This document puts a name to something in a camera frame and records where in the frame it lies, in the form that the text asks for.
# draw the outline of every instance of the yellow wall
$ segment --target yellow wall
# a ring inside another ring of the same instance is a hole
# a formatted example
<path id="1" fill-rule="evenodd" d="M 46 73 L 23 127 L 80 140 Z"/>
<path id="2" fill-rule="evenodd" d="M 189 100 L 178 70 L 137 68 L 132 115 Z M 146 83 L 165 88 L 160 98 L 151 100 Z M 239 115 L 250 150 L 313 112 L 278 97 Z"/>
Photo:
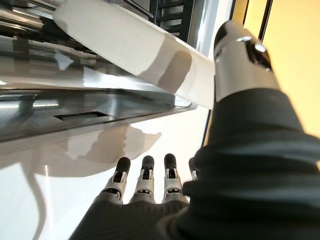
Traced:
<path id="1" fill-rule="evenodd" d="M 249 0 L 236 0 L 233 10 L 232 20 L 239 24 L 243 24 L 247 3 Z"/>
<path id="2" fill-rule="evenodd" d="M 256 38 L 259 36 L 266 4 L 267 0 L 249 0 L 244 27 L 248 29 Z"/>
<path id="3" fill-rule="evenodd" d="M 249 8 L 253 2 L 264 1 L 250 0 Z M 257 36 L 259 20 L 248 18 L 249 10 L 254 12 L 249 8 L 245 27 Z M 279 84 L 289 96 L 304 130 L 317 137 L 320 137 L 319 10 L 320 0 L 273 0 L 263 40 Z"/>

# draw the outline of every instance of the dark slot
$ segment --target dark slot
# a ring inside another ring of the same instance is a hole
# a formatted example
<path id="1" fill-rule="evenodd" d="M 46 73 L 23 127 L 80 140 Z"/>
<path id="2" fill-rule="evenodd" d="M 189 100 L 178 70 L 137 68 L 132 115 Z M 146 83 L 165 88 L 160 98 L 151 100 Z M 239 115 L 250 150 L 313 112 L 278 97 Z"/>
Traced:
<path id="1" fill-rule="evenodd" d="M 168 33 L 180 33 L 181 24 L 170 26 L 170 28 L 165 29 Z"/>
<path id="2" fill-rule="evenodd" d="M 105 114 L 99 111 L 55 115 L 57 119 L 60 119 L 62 121 L 84 120 L 84 119 L 92 119 L 92 118 L 99 118 L 99 117 L 106 117 L 106 116 L 108 116 L 108 114 Z"/>
<path id="3" fill-rule="evenodd" d="M 166 8 L 181 6 L 183 4 L 184 4 L 183 0 L 178 0 L 178 1 L 174 1 L 174 2 L 168 2 L 168 3 L 159 4 L 159 8 L 160 9 L 166 9 Z"/>

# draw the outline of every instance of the metal frame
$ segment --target metal frame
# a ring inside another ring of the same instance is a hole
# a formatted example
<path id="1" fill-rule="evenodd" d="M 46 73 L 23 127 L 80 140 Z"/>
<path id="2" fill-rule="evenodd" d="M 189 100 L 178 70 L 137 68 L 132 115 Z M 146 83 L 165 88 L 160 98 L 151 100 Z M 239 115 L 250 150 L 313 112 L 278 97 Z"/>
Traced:
<path id="1" fill-rule="evenodd" d="M 271 12 L 272 3 L 273 3 L 273 0 L 267 0 L 266 1 L 264 14 L 263 14 L 263 18 L 262 18 L 262 23 L 261 23 L 261 28 L 260 28 L 259 37 L 258 37 L 258 39 L 260 39 L 261 42 L 264 40 L 264 37 L 265 37 L 267 24 L 268 24 L 268 20 L 269 20 L 269 15 L 270 15 L 270 12 Z"/>

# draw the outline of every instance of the robotic hand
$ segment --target robotic hand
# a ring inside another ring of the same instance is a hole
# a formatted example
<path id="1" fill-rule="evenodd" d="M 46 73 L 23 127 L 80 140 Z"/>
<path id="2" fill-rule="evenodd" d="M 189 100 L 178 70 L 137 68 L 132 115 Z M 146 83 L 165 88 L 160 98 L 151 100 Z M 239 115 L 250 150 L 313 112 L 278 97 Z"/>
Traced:
<path id="1" fill-rule="evenodd" d="M 214 57 L 209 141 L 191 161 L 194 180 L 182 188 L 190 205 L 172 155 L 163 204 L 153 202 L 148 156 L 131 203 L 121 205 L 129 169 L 122 158 L 72 240 L 320 239 L 319 139 L 304 133 L 267 50 L 241 25 L 221 26 Z"/>
<path id="2" fill-rule="evenodd" d="M 122 157 L 113 176 L 95 198 L 70 239 L 144 239 L 154 236 L 154 227 L 161 219 L 187 207 L 173 154 L 164 157 L 164 195 L 162 204 L 154 200 L 154 159 L 145 156 L 134 195 L 123 205 L 123 195 L 130 169 L 130 160 Z"/>

